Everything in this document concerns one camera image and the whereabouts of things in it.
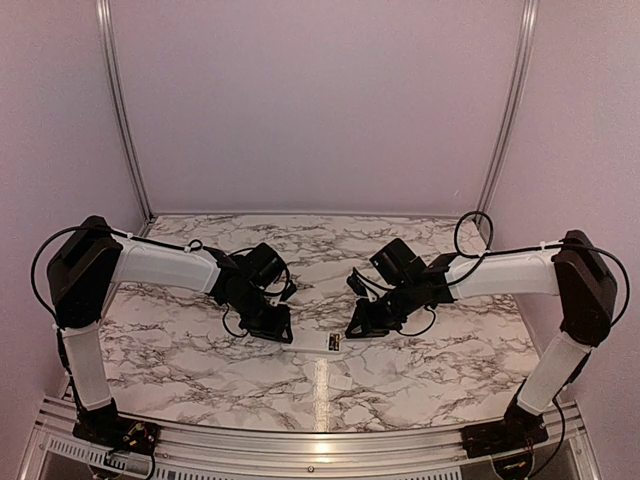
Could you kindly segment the white remote control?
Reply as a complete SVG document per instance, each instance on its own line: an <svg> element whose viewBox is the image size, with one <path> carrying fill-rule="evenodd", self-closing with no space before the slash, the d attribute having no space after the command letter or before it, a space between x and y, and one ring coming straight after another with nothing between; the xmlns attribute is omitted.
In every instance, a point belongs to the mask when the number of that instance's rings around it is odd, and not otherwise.
<svg viewBox="0 0 640 480"><path fill-rule="evenodd" d="M294 334L292 344L283 344L282 349L291 352L314 353L314 354L337 354L327 349L328 335L335 332L307 331L302 330Z"/></svg>

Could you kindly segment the white battery cover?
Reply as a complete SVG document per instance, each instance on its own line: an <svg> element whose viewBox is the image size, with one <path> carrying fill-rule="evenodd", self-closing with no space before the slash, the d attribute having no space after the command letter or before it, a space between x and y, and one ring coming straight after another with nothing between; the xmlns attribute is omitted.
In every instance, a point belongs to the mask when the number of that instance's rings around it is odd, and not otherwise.
<svg viewBox="0 0 640 480"><path fill-rule="evenodd" d="M337 390L350 390L352 388L352 379L347 376L331 375L329 387Z"/></svg>

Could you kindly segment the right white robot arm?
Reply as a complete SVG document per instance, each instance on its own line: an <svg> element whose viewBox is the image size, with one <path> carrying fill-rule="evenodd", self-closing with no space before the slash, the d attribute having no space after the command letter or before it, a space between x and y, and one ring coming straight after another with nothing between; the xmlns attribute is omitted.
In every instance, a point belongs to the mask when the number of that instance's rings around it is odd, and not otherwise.
<svg viewBox="0 0 640 480"><path fill-rule="evenodd" d="M385 283L378 285L358 270L348 277L359 297L345 331L349 339L400 332L417 310L434 311L464 299L519 294L559 298L560 331L496 425L495 438L506 448L519 446L533 433L534 422L580 374L630 303L618 296L617 280L608 267L610 262L623 264L594 246L581 230L570 230L555 242L511 250L472 254L456 246L431 263L396 238L370 262Z"/></svg>

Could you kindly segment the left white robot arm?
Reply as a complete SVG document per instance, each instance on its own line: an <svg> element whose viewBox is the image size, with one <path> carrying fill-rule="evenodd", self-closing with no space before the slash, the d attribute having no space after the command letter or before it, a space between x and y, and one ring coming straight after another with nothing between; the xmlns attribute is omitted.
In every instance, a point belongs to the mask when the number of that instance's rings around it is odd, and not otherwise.
<svg viewBox="0 0 640 480"><path fill-rule="evenodd" d="M227 254L197 240L180 246L141 238L111 228L101 216L90 216L47 241L60 237L66 241L46 266L50 297L36 298L55 321L77 409L89 414L86 426L106 445L119 444L127 432L116 415L99 339L112 286L143 283L203 293L235 311L249 335L293 341L285 302L296 287L285 261L266 243Z"/></svg>

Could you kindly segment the batteries in remote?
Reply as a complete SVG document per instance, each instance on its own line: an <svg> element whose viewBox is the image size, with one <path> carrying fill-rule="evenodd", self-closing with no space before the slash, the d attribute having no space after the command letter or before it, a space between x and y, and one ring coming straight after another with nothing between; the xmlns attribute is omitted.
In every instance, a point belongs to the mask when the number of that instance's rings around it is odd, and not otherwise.
<svg viewBox="0 0 640 480"><path fill-rule="evenodd" d="M339 333L330 333L327 340L327 349L330 352L340 351L341 336Z"/></svg>

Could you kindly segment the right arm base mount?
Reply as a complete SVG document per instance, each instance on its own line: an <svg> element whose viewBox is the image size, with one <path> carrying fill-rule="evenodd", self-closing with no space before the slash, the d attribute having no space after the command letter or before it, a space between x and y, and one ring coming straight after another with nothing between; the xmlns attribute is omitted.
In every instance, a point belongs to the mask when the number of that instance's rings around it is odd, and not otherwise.
<svg viewBox="0 0 640 480"><path fill-rule="evenodd" d="M541 419L532 424L520 421L491 421L461 430L462 446L469 458L525 449L549 439Z"/></svg>

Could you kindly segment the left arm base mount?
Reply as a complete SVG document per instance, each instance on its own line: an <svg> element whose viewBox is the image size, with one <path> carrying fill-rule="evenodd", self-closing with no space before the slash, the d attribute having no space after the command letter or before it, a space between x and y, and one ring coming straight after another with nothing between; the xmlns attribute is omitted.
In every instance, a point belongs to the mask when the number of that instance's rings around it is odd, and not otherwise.
<svg viewBox="0 0 640 480"><path fill-rule="evenodd" d="M108 447L115 452L132 452L151 456L156 449L160 426L153 422L118 417L114 422L88 425L77 422L75 438Z"/></svg>

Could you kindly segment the front aluminium rail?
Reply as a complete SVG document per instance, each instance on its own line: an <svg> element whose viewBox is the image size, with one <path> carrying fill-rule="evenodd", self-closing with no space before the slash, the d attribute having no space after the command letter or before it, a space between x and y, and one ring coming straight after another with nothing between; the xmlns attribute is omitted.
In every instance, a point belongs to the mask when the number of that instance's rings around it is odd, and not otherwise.
<svg viewBox="0 0 640 480"><path fill-rule="evenodd" d="M159 421L153 455L73 436L75 406L47 398L37 415L22 479L598 479L579 409L545 413L533 443L496 441L471 423L369 433L251 431Z"/></svg>

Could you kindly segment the right aluminium frame post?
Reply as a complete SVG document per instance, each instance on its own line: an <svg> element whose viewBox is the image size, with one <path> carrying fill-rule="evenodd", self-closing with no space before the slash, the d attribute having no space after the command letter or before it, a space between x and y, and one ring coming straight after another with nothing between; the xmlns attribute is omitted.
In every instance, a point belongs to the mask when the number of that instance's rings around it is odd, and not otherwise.
<svg viewBox="0 0 640 480"><path fill-rule="evenodd" d="M506 103L501 117L496 141L492 150L487 174L476 205L477 210L485 213L489 210L497 189L501 171L506 162L507 151L513 133L514 124L524 95L532 57L538 10L539 1L526 0L523 2L515 50L515 59L511 79L508 85Z"/></svg>

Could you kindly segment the aluminium frame post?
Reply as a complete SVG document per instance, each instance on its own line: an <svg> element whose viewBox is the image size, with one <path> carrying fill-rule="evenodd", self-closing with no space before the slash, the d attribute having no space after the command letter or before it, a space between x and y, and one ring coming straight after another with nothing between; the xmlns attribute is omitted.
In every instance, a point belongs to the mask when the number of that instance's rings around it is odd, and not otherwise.
<svg viewBox="0 0 640 480"><path fill-rule="evenodd" d="M489 210L497 189L501 171L506 162L507 151L513 133L514 124L524 95L532 57L538 10L539 1L526 0L523 2L515 50L515 59L511 79L508 85L506 103L501 117L496 141L492 150L487 174L476 205L477 210L485 213Z"/></svg>
<svg viewBox="0 0 640 480"><path fill-rule="evenodd" d="M126 166L131 178L134 196L146 224L153 219L153 211L144 184L136 146L128 118L124 89L117 56L112 5L108 0L96 1L96 16L106 66L107 83L114 109L116 125L122 144Z"/></svg>

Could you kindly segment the left aluminium frame post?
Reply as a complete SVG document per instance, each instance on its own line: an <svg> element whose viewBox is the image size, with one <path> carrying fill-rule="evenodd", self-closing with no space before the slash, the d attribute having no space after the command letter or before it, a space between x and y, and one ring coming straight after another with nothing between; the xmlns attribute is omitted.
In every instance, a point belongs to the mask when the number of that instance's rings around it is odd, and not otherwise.
<svg viewBox="0 0 640 480"><path fill-rule="evenodd" d="M153 219L153 211L144 184L136 146L128 118L124 89L117 56L112 5L108 0L96 1L96 16L106 66L107 83L114 109L116 125L122 144L126 166L131 178L134 196L146 224Z"/></svg>

